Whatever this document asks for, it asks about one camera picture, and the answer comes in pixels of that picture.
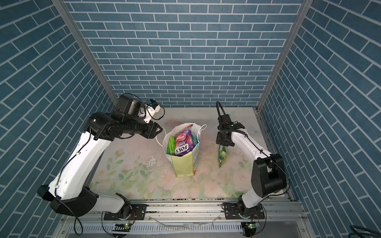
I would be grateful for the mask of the green yellow lemon candy bag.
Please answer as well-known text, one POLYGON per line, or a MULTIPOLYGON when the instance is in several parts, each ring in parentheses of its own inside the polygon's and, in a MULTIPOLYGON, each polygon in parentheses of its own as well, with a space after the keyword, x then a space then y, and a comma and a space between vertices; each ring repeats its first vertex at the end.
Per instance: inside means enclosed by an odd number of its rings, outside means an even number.
POLYGON ((226 158, 227 158, 227 153, 226 153, 225 147, 222 145, 219 145, 218 164, 220 168, 226 161, 226 158))

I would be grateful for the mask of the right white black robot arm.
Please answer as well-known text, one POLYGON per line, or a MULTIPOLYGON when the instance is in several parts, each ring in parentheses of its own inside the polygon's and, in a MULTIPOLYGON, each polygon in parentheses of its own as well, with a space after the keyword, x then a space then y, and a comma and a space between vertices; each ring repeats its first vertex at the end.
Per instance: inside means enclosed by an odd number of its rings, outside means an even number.
POLYGON ((263 200, 287 188, 284 161, 279 154, 272 154, 260 146, 245 127, 231 121, 229 115, 219 115, 218 122, 216 143, 221 146, 237 145, 253 161, 251 188, 239 197, 237 203, 239 214, 249 217, 263 200))

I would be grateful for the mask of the purple Fox's candy bag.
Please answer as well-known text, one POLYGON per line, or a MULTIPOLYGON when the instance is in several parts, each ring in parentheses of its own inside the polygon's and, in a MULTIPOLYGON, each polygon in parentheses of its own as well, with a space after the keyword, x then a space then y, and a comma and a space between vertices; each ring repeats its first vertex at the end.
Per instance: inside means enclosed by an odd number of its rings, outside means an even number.
POLYGON ((190 125, 176 135, 174 155, 182 157, 191 152, 194 147, 195 140, 192 132, 192 125, 190 125))

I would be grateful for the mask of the white green paper bag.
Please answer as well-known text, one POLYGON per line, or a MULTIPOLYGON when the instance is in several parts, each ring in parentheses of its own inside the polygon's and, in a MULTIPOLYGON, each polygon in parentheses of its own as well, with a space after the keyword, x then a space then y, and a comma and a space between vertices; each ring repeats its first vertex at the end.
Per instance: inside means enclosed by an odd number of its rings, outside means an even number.
POLYGON ((200 154, 200 145, 201 145, 201 133, 203 130, 205 130, 207 127, 206 124, 200 126, 195 123, 184 123, 179 126, 174 127, 173 130, 171 130, 169 133, 165 133, 164 139, 162 142, 159 142, 158 144, 162 147, 164 151, 164 155, 167 158, 167 160, 170 162, 170 165, 175 171, 175 174, 177 177, 190 177, 195 174, 195 170, 197 167, 197 160, 200 154), (194 149, 187 153, 186 155, 182 157, 178 157, 175 155, 168 155, 166 153, 168 140, 170 136, 173 136, 176 138, 176 135, 180 133, 182 130, 187 128, 188 126, 192 125, 192 131, 195 133, 195 135, 198 138, 198 144, 194 149))

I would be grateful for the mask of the teal Fox's candy bag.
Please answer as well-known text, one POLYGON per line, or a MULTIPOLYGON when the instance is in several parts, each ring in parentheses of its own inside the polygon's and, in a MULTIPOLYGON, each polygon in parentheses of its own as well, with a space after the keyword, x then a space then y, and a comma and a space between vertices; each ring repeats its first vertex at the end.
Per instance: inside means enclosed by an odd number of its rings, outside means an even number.
POLYGON ((196 147, 198 144, 198 138, 193 131, 191 132, 191 137, 192 137, 193 146, 196 147))

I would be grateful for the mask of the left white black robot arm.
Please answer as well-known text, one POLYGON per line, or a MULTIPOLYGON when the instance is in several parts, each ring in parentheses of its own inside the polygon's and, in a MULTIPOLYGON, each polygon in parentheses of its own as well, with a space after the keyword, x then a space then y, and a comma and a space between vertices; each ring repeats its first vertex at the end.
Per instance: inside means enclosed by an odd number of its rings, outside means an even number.
POLYGON ((155 138, 163 129, 154 115, 163 107, 153 99, 143 102, 131 93, 119 97, 110 113, 96 112, 85 124, 83 134, 57 177, 41 185, 37 194, 50 202, 58 214, 81 217, 89 212, 108 212, 118 220, 131 217, 131 202, 123 195, 102 195, 90 190, 91 174, 101 155, 123 134, 155 138))

